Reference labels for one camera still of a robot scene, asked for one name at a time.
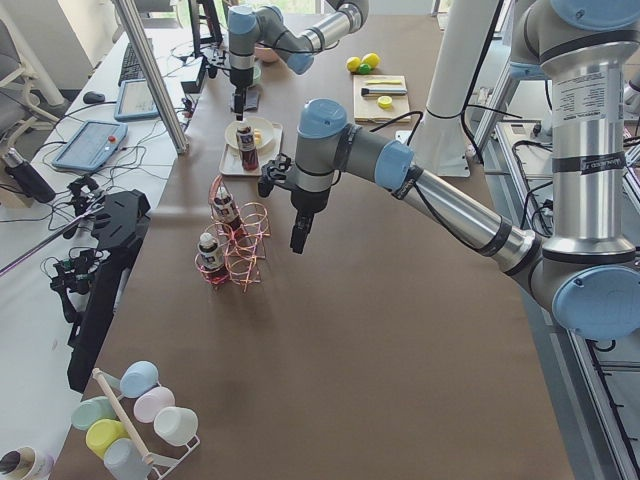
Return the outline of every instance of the electronic device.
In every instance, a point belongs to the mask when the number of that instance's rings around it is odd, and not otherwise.
[[[150,38],[147,38],[147,42],[153,49],[153,43]],[[120,67],[118,86],[120,86],[120,84],[122,84],[122,82],[124,82],[125,80],[137,80],[140,78],[144,78],[144,72],[142,71],[142,67],[140,67],[138,56],[133,50],[133,45],[129,43],[124,51],[124,56],[122,57],[122,66]]]
[[[84,122],[51,164],[61,169],[94,172],[118,150],[127,130],[126,123]]]
[[[113,118],[119,122],[158,116],[158,107],[145,79],[125,80],[120,85]]]
[[[82,101],[88,105],[93,105],[94,103],[102,103],[104,102],[104,94],[90,91],[84,94],[82,97]]]

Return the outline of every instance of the white bowl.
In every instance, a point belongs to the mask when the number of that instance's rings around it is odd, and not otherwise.
[[[254,132],[256,131],[256,129],[260,130],[261,140],[256,145],[257,149],[266,147],[267,145],[269,145],[269,143],[271,143],[274,134],[273,125],[269,120],[261,117],[244,117],[244,120],[251,126]],[[235,149],[238,148],[236,131],[238,130],[239,123],[240,122],[238,120],[234,120],[227,126],[226,130],[224,131],[224,139],[226,140],[227,144],[231,148]]]

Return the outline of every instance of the white mug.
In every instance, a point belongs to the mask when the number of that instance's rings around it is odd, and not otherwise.
[[[165,442],[180,447],[196,435],[198,416],[188,408],[165,407],[156,415],[153,429]]]

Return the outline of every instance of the wooden cutting board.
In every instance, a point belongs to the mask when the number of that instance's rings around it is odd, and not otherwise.
[[[376,122],[382,123],[391,120],[399,115],[409,112],[409,97],[407,95],[392,96],[393,104],[391,108],[380,108],[378,97],[363,97],[363,88],[368,87],[404,87],[407,88],[404,75],[354,75],[353,76],[353,116],[356,122]],[[411,121],[410,117],[399,120],[400,122]]]

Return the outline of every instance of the yellow fruit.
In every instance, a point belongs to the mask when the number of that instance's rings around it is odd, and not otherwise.
[[[366,63],[371,67],[371,69],[374,69],[378,65],[380,65],[380,57],[377,53],[367,53],[364,57],[362,57],[362,63]]]
[[[355,73],[361,63],[362,60],[360,60],[360,57],[349,57],[347,59],[347,70],[351,73]]]

